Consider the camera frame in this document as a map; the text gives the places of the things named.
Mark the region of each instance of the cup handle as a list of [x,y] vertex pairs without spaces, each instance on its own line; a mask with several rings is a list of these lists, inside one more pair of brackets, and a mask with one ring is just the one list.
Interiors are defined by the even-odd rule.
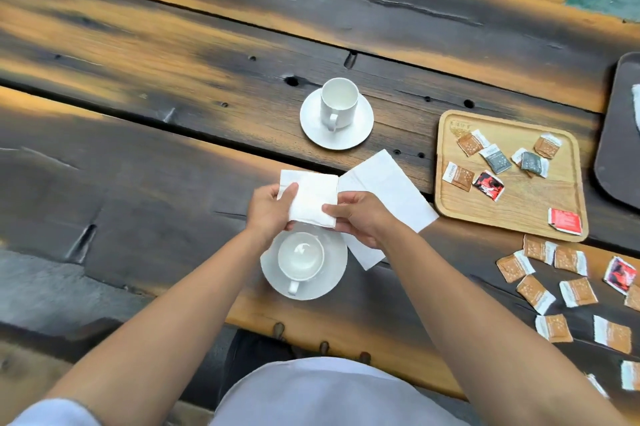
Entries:
[[299,281],[292,281],[289,284],[289,294],[292,296],[295,296],[296,293],[298,292],[298,287],[300,286],[300,282]]
[[338,124],[338,115],[333,113],[329,118],[329,131],[335,131],[336,124]]

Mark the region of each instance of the hand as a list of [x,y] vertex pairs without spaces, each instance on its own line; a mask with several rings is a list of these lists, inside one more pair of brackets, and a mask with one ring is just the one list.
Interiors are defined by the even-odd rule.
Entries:
[[396,221],[370,192],[341,192],[338,205],[324,204],[322,210],[337,218],[334,230],[351,234],[373,249],[380,249],[380,236]]
[[253,191],[246,213],[247,230],[256,231],[264,237],[268,245],[283,230],[290,229],[289,207],[298,193],[298,184],[292,183],[276,200],[280,185],[274,183]]

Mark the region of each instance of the white saucer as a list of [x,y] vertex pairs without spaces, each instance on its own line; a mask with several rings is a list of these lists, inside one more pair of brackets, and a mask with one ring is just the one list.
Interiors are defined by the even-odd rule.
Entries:
[[308,232],[316,236],[324,246],[324,266],[320,272],[309,281],[300,283],[298,292],[291,296],[287,291],[291,280],[284,276],[278,266],[278,250],[289,232],[283,231],[276,236],[273,244],[260,256],[262,273],[270,285],[278,293],[293,300],[314,300],[327,294],[340,282],[344,270],[347,268],[347,244],[344,243],[340,232],[332,232],[311,224],[296,222],[292,232]]
[[345,128],[329,131],[320,121],[320,91],[316,89],[300,108],[300,124],[314,143],[327,149],[348,149],[362,143],[373,129],[373,109],[362,94],[358,99],[353,122]]

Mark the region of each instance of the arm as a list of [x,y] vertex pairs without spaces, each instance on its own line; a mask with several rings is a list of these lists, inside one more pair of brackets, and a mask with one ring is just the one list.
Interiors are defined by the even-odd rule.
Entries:
[[469,400],[493,426],[623,426],[624,417],[569,359],[450,266],[368,192],[324,211],[385,253]]
[[211,348],[245,280],[286,226],[298,191],[255,191],[244,231],[87,354],[47,394],[105,425],[160,424]]

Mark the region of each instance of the sleeve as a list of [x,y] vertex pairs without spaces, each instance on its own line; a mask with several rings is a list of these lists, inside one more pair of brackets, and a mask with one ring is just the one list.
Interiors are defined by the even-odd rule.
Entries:
[[44,399],[27,408],[9,426],[100,426],[100,423],[74,401]]

